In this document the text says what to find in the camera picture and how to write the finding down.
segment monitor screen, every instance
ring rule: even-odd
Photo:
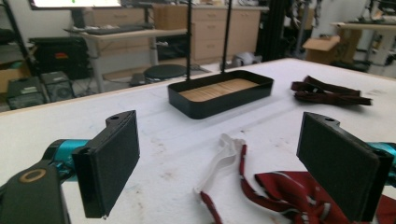
[[[379,1],[378,8],[384,12],[385,15],[396,15],[396,0]]]
[[[73,9],[84,7],[121,7],[120,0],[28,0],[31,9]]]
[[[171,4],[177,0],[120,0],[124,7],[142,7],[152,4]]]

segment chair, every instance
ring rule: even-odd
[[[186,76],[187,68],[178,64],[154,65],[143,72],[147,84]]]

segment desk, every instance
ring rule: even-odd
[[[128,68],[134,68],[143,64],[158,64],[156,36],[182,35],[186,34],[185,29],[180,30],[144,30],[120,33],[114,35],[88,35],[80,34],[84,37],[93,69],[93,74],[98,86],[99,92],[104,92],[103,74],[121,71]],[[128,51],[122,54],[113,54],[103,56],[98,48],[99,42],[116,42],[126,39],[147,37],[150,41],[150,51]]]
[[[210,223],[211,216],[192,193],[227,133],[247,141],[247,180],[277,170],[302,171],[296,157],[305,111],[338,119],[341,127],[367,142],[396,141],[396,81],[295,59],[254,64],[244,69],[275,80],[271,96],[209,117],[189,119],[169,105],[167,85],[175,80],[112,91],[0,114],[0,183],[42,157],[57,139],[92,139],[105,119],[136,110],[141,158],[107,221],[86,219],[78,184],[63,184],[72,223]],[[372,106],[315,105],[298,102],[292,81],[307,75],[359,89]],[[396,195],[387,189],[388,195]],[[208,192],[225,223],[289,223],[250,203],[239,187],[236,164],[220,171]]]
[[[385,61],[389,56],[389,51],[394,43],[396,36],[396,25],[379,25],[379,24],[362,24],[362,23],[344,23],[335,22],[332,25],[340,29],[355,29],[355,30],[374,30],[378,35],[382,35],[381,45],[378,52],[373,57],[372,66],[370,66],[369,73],[381,75]]]

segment drawer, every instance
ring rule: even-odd
[[[121,41],[104,41],[98,43],[100,55],[112,55],[126,53],[129,51],[149,49],[149,40],[147,38],[134,38],[131,40]]]
[[[192,35],[196,40],[224,39],[225,21],[195,22]]]
[[[86,25],[120,25],[144,22],[144,11],[141,8],[94,9],[84,12]]]
[[[195,60],[221,57],[224,40],[202,40],[193,44],[192,55]]]
[[[192,11],[193,21],[225,21],[227,10],[221,9],[194,9]]]
[[[232,22],[243,22],[243,21],[259,21],[260,11],[253,10],[233,10],[231,15]]]

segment wooden tray bottom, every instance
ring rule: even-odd
[[[179,94],[193,102],[203,102],[236,91],[249,89],[259,84],[242,78],[235,78],[216,84],[203,86],[189,91],[181,91]]]

